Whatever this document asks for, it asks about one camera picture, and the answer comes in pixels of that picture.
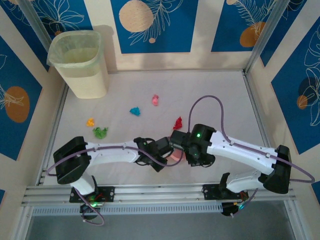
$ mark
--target red toy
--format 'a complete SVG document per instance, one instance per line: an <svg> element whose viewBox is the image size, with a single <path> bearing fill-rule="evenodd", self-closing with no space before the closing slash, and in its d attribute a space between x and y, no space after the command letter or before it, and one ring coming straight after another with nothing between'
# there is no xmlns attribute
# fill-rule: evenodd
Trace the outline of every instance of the red toy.
<svg viewBox="0 0 320 240"><path fill-rule="evenodd" d="M178 130L182 128L182 118L179 117L176 121L175 121L175 125L173 126L173 130Z"/></svg>

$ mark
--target gray floor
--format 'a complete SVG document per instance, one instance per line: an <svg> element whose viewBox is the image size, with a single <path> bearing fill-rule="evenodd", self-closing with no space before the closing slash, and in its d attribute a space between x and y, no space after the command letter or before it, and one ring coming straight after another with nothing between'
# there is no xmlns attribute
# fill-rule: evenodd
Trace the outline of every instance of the gray floor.
<svg viewBox="0 0 320 240"><path fill-rule="evenodd" d="M252 202L234 219L220 213L33 217L27 240L292 240L283 202Z"/></svg>

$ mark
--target blue toy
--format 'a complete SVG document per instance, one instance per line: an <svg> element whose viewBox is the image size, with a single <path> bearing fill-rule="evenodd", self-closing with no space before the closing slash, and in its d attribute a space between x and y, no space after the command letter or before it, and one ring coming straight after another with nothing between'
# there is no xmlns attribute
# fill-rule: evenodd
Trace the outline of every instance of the blue toy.
<svg viewBox="0 0 320 240"><path fill-rule="evenodd" d="M131 108L130 113L136 116L140 116L140 109L138 107Z"/></svg>

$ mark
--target toy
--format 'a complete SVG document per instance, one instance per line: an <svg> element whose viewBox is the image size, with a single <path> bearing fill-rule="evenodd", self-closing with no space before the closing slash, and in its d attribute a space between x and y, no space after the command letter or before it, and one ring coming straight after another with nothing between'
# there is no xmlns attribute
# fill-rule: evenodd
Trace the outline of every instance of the toy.
<svg viewBox="0 0 320 240"><path fill-rule="evenodd" d="M93 127L95 125L95 120L93 117L89 118L89 120L86 122L87 127Z"/></svg>
<svg viewBox="0 0 320 240"><path fill-rule="evenodd" d="M173 126L173 130L178 130L182 128L182 118L179 117L176 121L175 121L175 125Z"/></svg>
<svg viewBox="0 0 320 240"><path fill-rule="evenodd" d="M157 94L153 95L153 97L152 97L152 104L153 104L154 106L158 106L158 104L159 104L159 96L158 96Z"/></svg>
<svg viewBox="0 0 320 240"><path fill-rule="evenodd" d="M104 139L107 136L108 127L105 127L104 129L96 127L92 131L97 139Z"/></svg>
<svg viewBox="0 0 320 240"><path fill-rule="evenodd" d="M140 116L140 109L138 107L131 108L130 113L136 116Z"/></svg>

